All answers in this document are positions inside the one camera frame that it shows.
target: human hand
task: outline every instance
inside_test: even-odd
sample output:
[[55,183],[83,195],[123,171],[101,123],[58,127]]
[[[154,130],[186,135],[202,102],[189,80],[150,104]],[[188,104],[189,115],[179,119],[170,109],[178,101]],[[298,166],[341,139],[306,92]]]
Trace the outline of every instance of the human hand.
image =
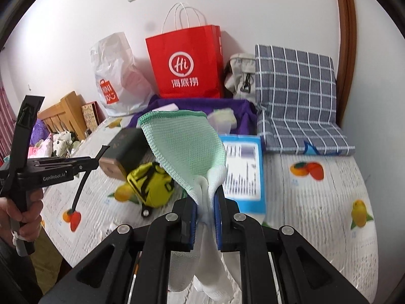
[[26,223],[20,228],[20,235],[28,242],[36,240],[41,231],[41,211],[44,207],[42,199],[44,193],[42,189],[33,191],[30,194],[31,207],[28,211],[21,213],[15,203],[9,198],[0,198],[0,237],[13,246],[13,235],[11,233],[9,217]]

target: white paper bag handle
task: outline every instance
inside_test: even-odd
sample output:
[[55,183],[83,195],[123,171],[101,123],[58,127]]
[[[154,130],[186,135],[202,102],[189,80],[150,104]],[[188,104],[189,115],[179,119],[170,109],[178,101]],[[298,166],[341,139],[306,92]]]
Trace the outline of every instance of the white paper bag handle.
[[[168,12],[168,13],[167,13],[167,15],[166,15],[165,21],[163,22],[163,25],[161,26],[161,33],[162,33],[162,34],[163,34],[163,28],[165,27],[166,20],[167,20],[167,17],[169,17],[170,11],[172,11],[174,7],[176,7],[176,6],[180,6],[180,5],[183,7],[184,11],[186,12],[186,17],[187,17],[187,26],[190,28],[190,22],[189,22],[189,20],[188,20],[188,14],[187,14],[187,10],[186,10],[186,8],[185,8],[185,6],[184,6],[184,4],[183,4],[183,3],[181,3],[181,2],[177,2],[177,3],[175,3],[175,4],[174,4],[174,5],[173,5],[173,6],[170,8],[169,12]],[[176,13],[175,13],[175,29],[177,30],[177,24],[176,24]]]
[[[192,6],[184,7],[183,4],[182,4],[183,9],[184,9],[184,11],[186,12],[186,15],[187,15],[187,25],[188,25],[188,28],[190,28],[190,24],[188,23],[188,14],[187,14],[187,10],[186,10],[186,9],[192,9],[192,10],[194,11],[194,13],[196,14],[196,16],[197,16],[197,18],[198,18],[198,25],[201,26],[200,16],[198,15],[198,13],[197,13],[197,11],[195,10],[195,8],[193,8]],[[177,8],[176,8],[176,10],[175,10],[175,28],[176,28],[176,30],[177,30],[176,16],[177,16],[177,10],[179,9],[179,7],[180,7],[180,5],[177,5]]]

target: printed label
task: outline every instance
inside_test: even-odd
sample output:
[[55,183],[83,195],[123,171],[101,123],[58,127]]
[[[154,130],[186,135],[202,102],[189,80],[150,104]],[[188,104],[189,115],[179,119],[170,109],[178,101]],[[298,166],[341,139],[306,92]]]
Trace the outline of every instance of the printed label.
[[119,102],[117,93],[115,92],[110,81],[105,81],[104,79],[100,81],[101,90],[103,91],[105,100],[107,104],[112,104]]
[[57,174],[57,175],[50,175],[50,176],[47,176],[47,177],[42,177],[42,180],[43,181],[50,181],[50,180],[54,180],[54,179],[58,179],[58,178],[62,178],[62,177],[66,177],[66,174],[65,173],[60,173],[60,174]]
[[169,69],[175,76],[185,78],[194,70],[194,61],[189,54],[178,51],[169,58]]
[[260,201],[258,146],[254,143],[225,141],[228,175],[223,183],[228,199]]
[[198,78],[173,79],[173,88],[198,87]]

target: striped curtain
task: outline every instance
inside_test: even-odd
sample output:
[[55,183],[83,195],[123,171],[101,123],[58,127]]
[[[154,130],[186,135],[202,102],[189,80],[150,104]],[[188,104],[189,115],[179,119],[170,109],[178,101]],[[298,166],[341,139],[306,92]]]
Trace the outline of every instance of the striped curtain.
[[7,99],[6,91],[0,77],[0,160],[10,154],[13,140],[15,115]]

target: white plastic bag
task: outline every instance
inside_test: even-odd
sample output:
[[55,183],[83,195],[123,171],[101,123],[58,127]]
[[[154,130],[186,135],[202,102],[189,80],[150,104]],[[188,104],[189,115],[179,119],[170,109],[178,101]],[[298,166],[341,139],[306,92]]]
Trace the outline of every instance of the white plastic bag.
[[127,116],[145,109],[154,91],[135,67],[123,32],[114,33],[90,49],[97,92],[108,116]]

